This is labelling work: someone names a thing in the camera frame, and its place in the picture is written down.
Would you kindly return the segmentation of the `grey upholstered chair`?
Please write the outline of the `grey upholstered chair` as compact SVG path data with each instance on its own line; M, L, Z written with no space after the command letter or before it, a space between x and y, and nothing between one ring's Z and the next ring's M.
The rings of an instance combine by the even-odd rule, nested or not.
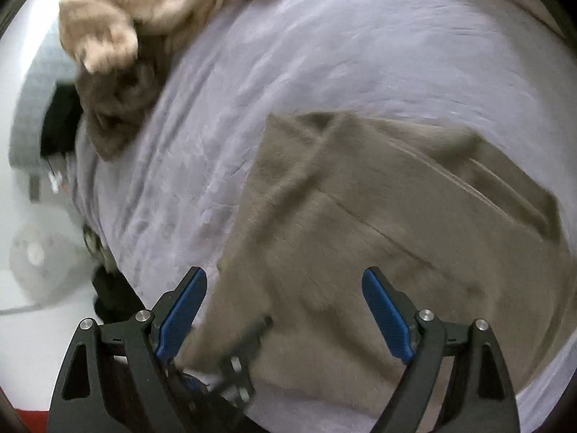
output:
M10 166L22 173L41 174L45 157L74 151L80 123L79 103L59 87L73 86L78 67L62 48L59 28L47 32L19 92L9 142Z

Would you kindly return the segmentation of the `dark olive knit garment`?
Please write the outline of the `dark olive knit garment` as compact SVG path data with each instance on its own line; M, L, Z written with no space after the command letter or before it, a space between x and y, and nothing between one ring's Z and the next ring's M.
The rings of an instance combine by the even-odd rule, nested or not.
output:
M142 36L131 66L106 73L80 69L75 87L85 114L87 137L100 159L110 161L121 156L157 103L172 63L164 43L162 36Z

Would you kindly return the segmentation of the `lavender embossed bed blanket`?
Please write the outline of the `lavender embossed bed blanket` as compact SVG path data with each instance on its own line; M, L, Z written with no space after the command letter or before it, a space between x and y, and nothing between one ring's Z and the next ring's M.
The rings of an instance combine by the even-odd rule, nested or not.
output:
M100 159L80 131L69 165L76 207L146 304L206 270L188 336L267 119L308 113L474 130L555 198L576 267L576 58L537 0L252 0L177 59L120 157ZM575 367L576 327L514 387L523 431L544 423ZM364 431L380 414L253 378L254 416L276 432Z

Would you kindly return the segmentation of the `white round fan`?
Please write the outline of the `white round fan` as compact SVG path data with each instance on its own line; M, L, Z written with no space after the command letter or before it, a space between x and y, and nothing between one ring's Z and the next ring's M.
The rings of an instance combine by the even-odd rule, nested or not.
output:
M35 303L49 301L90 263L90 255L77 241L32 225L15 234L9 252L16 282Z

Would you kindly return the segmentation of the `taupe knit sweater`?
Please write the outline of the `taupe knit sweater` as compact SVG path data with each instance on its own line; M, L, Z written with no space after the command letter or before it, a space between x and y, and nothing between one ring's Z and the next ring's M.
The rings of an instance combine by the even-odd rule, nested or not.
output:
M216 372L270 316L255 378L376 415L402 367L362 295L372 266L447 322L485 318L518 389L575 331L576 267L555 198L474 130L272 115L178 363Z

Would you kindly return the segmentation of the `tan knit garment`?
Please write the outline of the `tan knit garment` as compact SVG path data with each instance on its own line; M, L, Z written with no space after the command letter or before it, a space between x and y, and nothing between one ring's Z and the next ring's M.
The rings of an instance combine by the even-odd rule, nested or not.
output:
M60 43L88 73L109 73L133 65L140 34L163 37L165 51L172 53L237 1L62 0Z

